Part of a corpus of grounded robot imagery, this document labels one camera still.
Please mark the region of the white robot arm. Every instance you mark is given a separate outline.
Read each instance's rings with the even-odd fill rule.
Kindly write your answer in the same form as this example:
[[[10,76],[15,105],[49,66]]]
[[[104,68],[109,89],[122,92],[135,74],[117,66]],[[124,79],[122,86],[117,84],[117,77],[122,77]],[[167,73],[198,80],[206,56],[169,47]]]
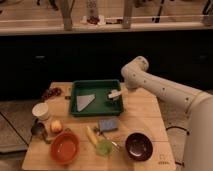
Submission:
[[[149,63],[137,56],[121,74],[128,89],[139,87],[190,115],[182,171],[213,171],[213,95],[147,72]]]

